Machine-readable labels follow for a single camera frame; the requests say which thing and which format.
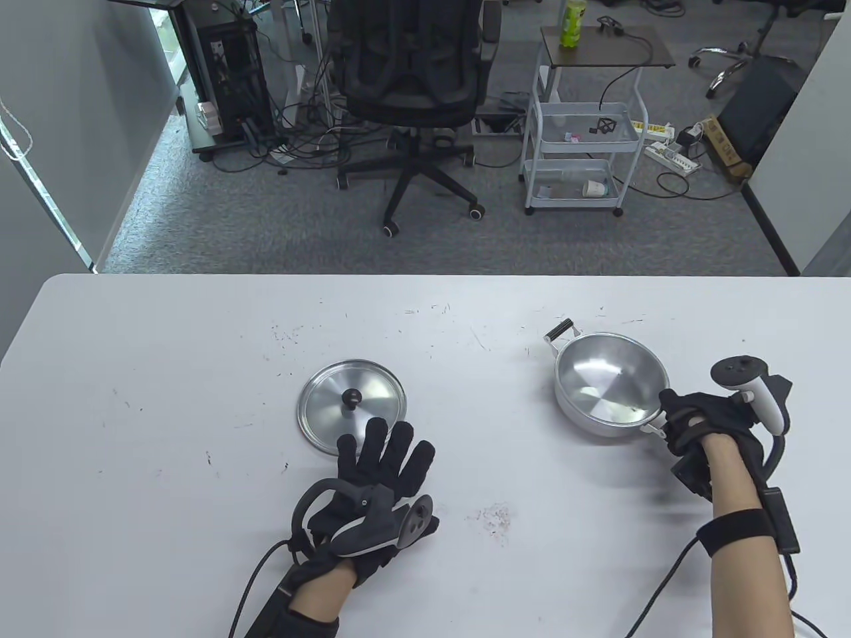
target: green bottle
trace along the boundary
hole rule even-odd
[[[582,16],[588,8],[587,0],[568,0],[568,8],[564,12],[562,35],[558,43],[564,48],[573,48],[580,42]]]

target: silver pot lid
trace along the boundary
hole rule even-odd
[[[408,400],[386,367],[363,359],[333,363],[314,374],[299,396],[296,418],[307,440],[337,454],[337,439],[354,435],[360,453],[367,421],[381,417],[393,427],[405,418]]]

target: white table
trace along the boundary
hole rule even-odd
[[[710,511],[660,440],[561,415],[540,337],[570,315],[642,341],[681,393],[718,392],[710,365],[741,352],[794,381],[776,484],[803,546],[795,608],[848,635],[850,299],[849,280],[59,276],[0,365],[3,633],[226,635],[334,473],[295,425],[301,386],[366,357],[437,448],[443,522],[353,594],[340,635],[620,638]],[[640,635],[710,635],[708,564],[695,550]]]

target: white metal cart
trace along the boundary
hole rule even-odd
[[[653,45],[653,56],[646,66],[674,65],[667,47],[652,28],[628,27],[627,31]],[[520,181],[526,184],[526,214],[534,214],[536,208],[609,208],[620,217],[648,128],[647,106],[638,90],[643,69],[639,67],[632,73],[631,92],[625,103],[561,102],[551,101],[551,96],[562,67],[636,66],[647,59],[648,50],[640,42],[596,27],[583,27],[580,43],[574,49],[558,47],[557,27],[542,27],[541,34],[519,174]],[[631,120],[643,122],[640,134]],[[614,125],[614,129],[607,130],[606,124],[610,128]],[[608,154],[608,158],[588,157],[598,153]],[[622,184],[613,172],[614,159],[620,153],[632,154]],[[556,159],[548,154],[574,157]],[[583,186],[588,180],[604,184],[606,190],[601,197],[584,197]]]

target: forearm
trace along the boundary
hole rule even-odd
[[[343,561],[324,576],[301,585],[289,609],[319,623],[333,623],[356,581],[355,567],[351,561]]]
[[[736,442],[726,435],[703,440],[712,480],[713,515],[761,508],[757,489]],[[793,638],[789,600],[774,539],[745,538],[712,557],[714,638]]]

